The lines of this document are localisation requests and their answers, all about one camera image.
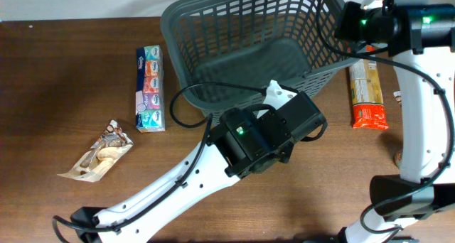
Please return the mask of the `grey plastic shopping basket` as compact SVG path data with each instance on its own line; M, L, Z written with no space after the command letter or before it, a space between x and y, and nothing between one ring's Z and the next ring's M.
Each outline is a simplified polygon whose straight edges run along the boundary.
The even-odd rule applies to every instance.
M353 43L333 36L344 0L179 0L161 16L184 97L215 119L262 102L271 81L313 97Z

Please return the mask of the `green lidded jar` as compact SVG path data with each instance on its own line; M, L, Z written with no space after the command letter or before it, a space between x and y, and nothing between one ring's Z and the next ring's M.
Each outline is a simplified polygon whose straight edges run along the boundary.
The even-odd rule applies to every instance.
M402 164L402 150L399 150L394 155L394 163L398 168L401 168Z

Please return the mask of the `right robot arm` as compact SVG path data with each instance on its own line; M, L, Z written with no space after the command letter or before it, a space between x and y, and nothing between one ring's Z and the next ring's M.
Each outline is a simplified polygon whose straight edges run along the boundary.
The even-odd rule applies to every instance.
M335 36L387 46L402 94L400 173L370 182L371 204L341 242L387 242L454 208L454 6L432 0L349 1Z

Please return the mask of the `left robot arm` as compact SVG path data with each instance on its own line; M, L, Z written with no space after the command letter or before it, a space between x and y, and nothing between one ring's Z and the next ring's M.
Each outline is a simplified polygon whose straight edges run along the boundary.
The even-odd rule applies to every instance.
M294 145L313 141L327 127L324 115L300 92L284 104L227 110L217 126L177 166L113 207L81 207L70 219L82 242L148 242L207 196L276 162L288 163Z

